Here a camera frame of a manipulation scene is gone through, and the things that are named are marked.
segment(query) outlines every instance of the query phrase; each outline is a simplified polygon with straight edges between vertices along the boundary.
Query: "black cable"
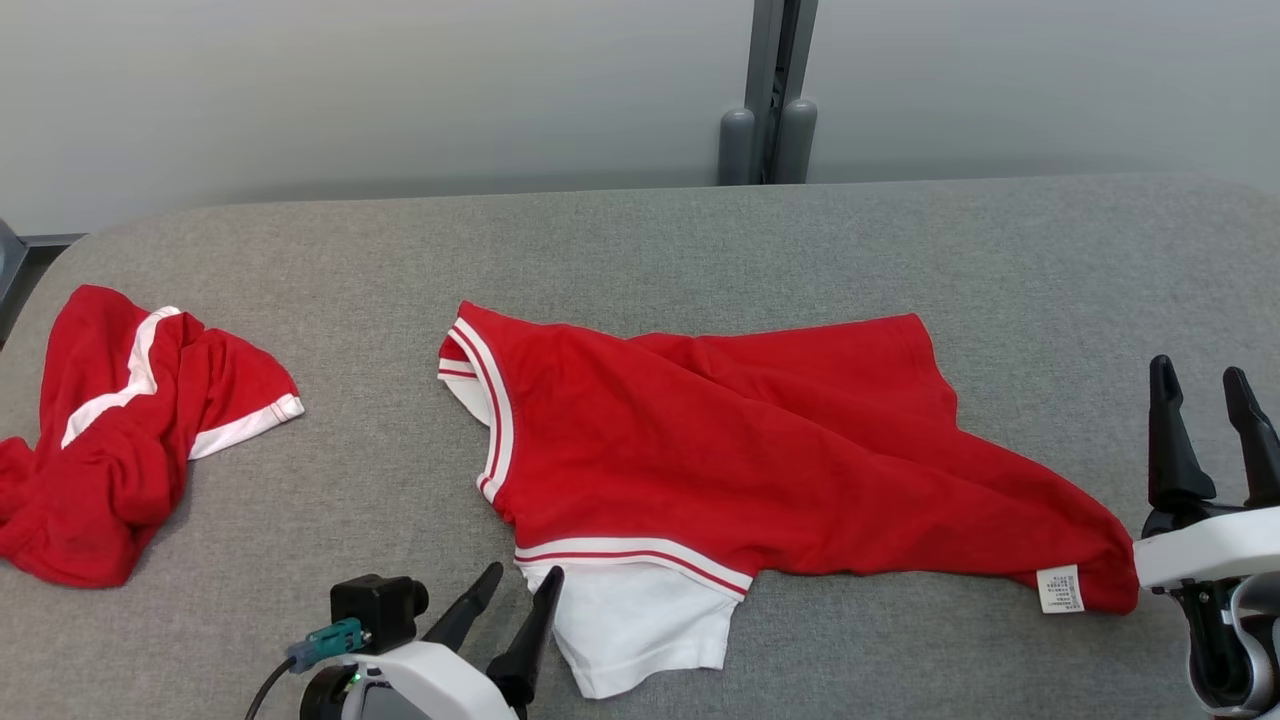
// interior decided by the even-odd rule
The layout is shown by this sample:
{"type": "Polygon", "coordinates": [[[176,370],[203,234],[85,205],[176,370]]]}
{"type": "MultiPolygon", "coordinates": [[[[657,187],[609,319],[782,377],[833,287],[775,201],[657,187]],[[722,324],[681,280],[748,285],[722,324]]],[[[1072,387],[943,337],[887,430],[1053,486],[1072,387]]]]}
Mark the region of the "black cable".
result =
{"type": "Polygon", "coordinates": [[[271,670],[271,674],[266,676],[266,682],[262,683],[262,687],[259,688],[257,694],[253,696],[253,702],[250,703],[248,712],[244,714],[244,720],[253,720],[253,717],[257,717],[257,708],[262,706],[262,701],[266,700],[266,693],[270,692],[271,685],[274,685],[275,682],[280,679],[280,675],[283,675],[285,670],[293,667],[293,664],[297,661],[298,661],[297,657],[289,657],[284,662],[282,662],[275,670],[271,670]]]}

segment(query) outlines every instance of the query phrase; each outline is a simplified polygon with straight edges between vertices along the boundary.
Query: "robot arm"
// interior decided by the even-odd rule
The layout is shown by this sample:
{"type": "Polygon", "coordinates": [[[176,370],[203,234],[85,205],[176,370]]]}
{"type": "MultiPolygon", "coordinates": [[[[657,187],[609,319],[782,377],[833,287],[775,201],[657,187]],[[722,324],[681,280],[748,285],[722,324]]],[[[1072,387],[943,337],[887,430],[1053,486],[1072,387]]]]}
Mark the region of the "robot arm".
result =
{"type": "Polygon", "coordinates": [[[1199,468],[1169,357],[1151,361],[1152,511],[1134,543],[1138,579],[1167,594],[1190,635],[1188,675],[1207,712],[1280,720],[1280,439],[1244,373],[1222,375],[1228,416],[1240,436],[1249,497],[1211,502],[1213,480],[1199,468]]]}
{"type": "MultiPolygon", "coordinates": [[[[364,626],[402,626],[426,610],[425,593],[420,609],[403,602],[375,600],[352,610],[339,602],[353,584],[367,578],[388,582],[376,575],[357,578],[334,585],[330,603],[335,620],[344,612],[357,612],[364,626]],[[369,607],[376,609],[372,615],[369,607]],[[358,612],[365,610],[364,616],[358,612]]],[[[489,662],[481,673],[458,657],[471,624],[488,607],[502,579],[502,564],[490,565],[422,635],[421,641],[376,644],[378,632],[366,652],[338,657],[338,665],[316,674],[307,685],[300,707],[301,720],[376,720],[366,712],[366,698],[374,687],[389,687],[416,708],[417,716],[429,720],[527,720],[526,707],[534,700],[538,667],[547,635],[559,601],[564,573],[553,568],[534,593],[534,607],[507,652],[489,662]]]]}

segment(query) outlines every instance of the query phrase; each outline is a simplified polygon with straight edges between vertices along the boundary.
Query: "white trim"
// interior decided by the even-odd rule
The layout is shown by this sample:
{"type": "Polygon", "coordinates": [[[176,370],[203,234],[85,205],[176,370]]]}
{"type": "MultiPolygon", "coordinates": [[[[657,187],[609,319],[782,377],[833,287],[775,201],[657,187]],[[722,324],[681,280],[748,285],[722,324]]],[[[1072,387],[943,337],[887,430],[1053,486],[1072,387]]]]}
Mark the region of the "white trim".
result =
{"type": "Polygon", "coordinates": [[[205,430],[196,434],[196,443],[191,446],[192,460],[200,460],[230,447],[238,442],[244,442],[257,437],[266,430],[301,415],[302,401],[296,395],[283,395],[275,402],[244,415],[239,420],[232,420],[225,425],[205,430]]]}
{"type": "Polygon", "coordinates": [[[477,369],[476,380],[489,391],[484,393],[493,418],[493,423],[489,425],[489,457],[485,461],[484,471],[476,479],[476,487],[484,493],[485,500],[493,502],[511,469],[511,448],[515,442],[511,400],[507,397],[507,386],[502,380],[502,373],[498,370],[493,351],[489,350],[475,328],[458,318],[453,323],[453,329],[449,331],[449,337],[466,352],[471,364],[477,369]]]}
{"type": "Polygon", "coordinates": [[[516,565],[621,565],[653,562],[671,568],[735,600],[746,597],[751,577],[664,538],[566,538],[516,548],[516,565]]]}
{"type": "Polygon", "coordinates": [[[151,372],[151,345],[156,338],[156,325],[160,324],[160,320],[180,313],[182,310],[166,305],[147,315],[138,324],[138,329],[133,334],[133,347],[129,350],[129,380],[120,392],[100,395],[77,407],[67,418],[67,430],[63,433],[63,445],[60,447],[70,445],[86,428],[93,424],[93,420],[97,420],[102,413],[106,413],[111,407],[123,407],[140,395],[155,395],[156,377],[151,372]]]}
{"type": "Polygon", "coordinates": [[[442,370],[453,370],[454,373],[475,373],[476,368],[471,363],[463,363],[461,360],[445,360],[440,357],[442,370]]]}

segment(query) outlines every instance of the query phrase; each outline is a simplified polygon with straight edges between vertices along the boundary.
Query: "gray table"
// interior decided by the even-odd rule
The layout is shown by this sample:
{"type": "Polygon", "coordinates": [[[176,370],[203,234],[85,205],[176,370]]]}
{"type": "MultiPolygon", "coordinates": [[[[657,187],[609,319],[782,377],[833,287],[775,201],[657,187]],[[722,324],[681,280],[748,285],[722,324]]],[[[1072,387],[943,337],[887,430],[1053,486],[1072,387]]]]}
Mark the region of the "gray table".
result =
{"type": "MultiPolygon", "coordinates": [[[[128,585],[0,565],[5,717],[237,717],[334,582],[410,574],[440,598],[511,532],[476,493],[485,430],[434,379],[462,299],[618,334],[736,333],[915,311],[961,427],[1039,460],[1137,533],[1146,368],[1178,363],[1222,495],[1243,497],[1219,374],[1280,411],[1280,200],[1110,176],[310,202],[164,215],[87,237],[0,352],[0,437],[35,439],[44,343],[81,283],[173,304],[273,352],[307,414],[195,464],[128,585]]],[[[497,653],[515,570],[465,655],[497,653]]],[[[294,716],[287,678],[266,717],[294,716]]],[[[723,673],[579,697],[552,651],[535,717],[1199,717],[1169,601],[1043,616],[1000,579],[767,573],[723,673]]]]}

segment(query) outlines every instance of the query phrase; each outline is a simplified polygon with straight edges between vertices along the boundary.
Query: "white fabric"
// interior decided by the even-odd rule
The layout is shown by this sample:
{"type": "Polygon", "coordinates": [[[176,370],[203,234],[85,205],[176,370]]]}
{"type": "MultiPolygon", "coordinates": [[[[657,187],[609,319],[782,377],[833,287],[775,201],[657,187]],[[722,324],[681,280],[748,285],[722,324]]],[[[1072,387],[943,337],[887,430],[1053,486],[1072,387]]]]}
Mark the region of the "white fabric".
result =
{"type": "MultiPolygon", "coordinates": [[[[724,666],[737,601],[652,562],[561,565],[556,644],[584,697],[625,693],[662,670],[724,666]]],[[[521,565],[536,591],[552,565],[521,565]]]]}
{"type": "Polygon", "coordinates": [[[292,420],[302,414],[302,401],[296,395],[284,395],[279,400],[250,413],[239,420],[232,420],[225,425],[219,425],[210,430],[196,434],[196,442],[191,446],[191,459],[200,460],[230,447],[238,442],[244,442],[257,437],[280,423],[292,420]]]}
{"type": "Polygon", "coordinates": [[[484,423],[486,428],[493,424],[493,411],[489,410],[488,392],[480,386],[480,380],[444,374],[436,375],[436,378],[444,380],[444,387],[449,388],[453,397],[457,397],[476,420],[484,423]]]}

